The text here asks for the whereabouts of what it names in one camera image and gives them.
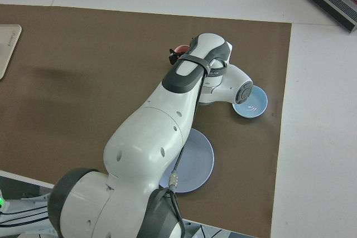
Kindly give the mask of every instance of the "black strap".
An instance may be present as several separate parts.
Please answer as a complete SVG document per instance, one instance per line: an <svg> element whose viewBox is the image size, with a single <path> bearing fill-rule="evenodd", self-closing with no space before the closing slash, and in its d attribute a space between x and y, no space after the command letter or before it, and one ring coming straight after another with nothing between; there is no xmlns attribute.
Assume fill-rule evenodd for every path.
<svg viewBox="0 0 357 238"><path fill-rule="evenodd" d="M192 61L196 64L199 64L201 65L204 69L205 69L205 73L206 75L208 75L210 73L210 70L211 70L211 66L210 66L210 63L207 62L205 59L201 59L199 57L196 57L196 56L192 56L192 55L189 55L189 54L183 54L179 60L186 60L186 61Z"/></svg>

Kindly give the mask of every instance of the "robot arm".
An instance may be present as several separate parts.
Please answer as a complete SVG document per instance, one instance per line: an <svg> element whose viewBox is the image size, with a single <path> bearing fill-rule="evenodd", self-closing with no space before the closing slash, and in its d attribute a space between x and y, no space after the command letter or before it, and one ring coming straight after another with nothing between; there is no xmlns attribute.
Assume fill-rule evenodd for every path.
<svg viewBox="0 0 357 238"><path fill-rule="evenodd" d="M59 237L180 237L173 205L158 183L184 146L199 103L243 102L251 79L229 63L231 45L205 33L192 39L151 96L104 150L108 175L76 169L55 185L49 219Z"/></svg>

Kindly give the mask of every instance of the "brown mat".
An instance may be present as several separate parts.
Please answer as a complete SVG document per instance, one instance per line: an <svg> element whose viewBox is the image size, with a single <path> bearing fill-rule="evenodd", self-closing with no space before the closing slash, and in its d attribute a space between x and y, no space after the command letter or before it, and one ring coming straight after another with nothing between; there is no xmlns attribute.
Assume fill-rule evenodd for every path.
<svg viewBox="0 0 357 238"><path fill-rule="evenodd" d="M103 149L171 65L168 49L213 32L231 63L267 93L266 112L200 107L194 128L211 141L208 182L178 197L184 218L256 237L271 229L289 23L0 5L22 34L0 80L0 169L55 183L69 169L105 172Z"/></svg>

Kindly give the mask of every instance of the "light blue bowl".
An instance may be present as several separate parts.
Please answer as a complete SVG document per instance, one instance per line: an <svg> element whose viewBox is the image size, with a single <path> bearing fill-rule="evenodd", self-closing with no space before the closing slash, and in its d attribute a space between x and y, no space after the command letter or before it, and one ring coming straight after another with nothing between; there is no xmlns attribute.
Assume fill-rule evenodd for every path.
<svg viewBox="0 0 357 238"><path fill-rule="evenodd" d="M260 116L268 106L267 94L259 86L253 86L249 98L242 104L232 104L233 109L242 117Z"/></svg>

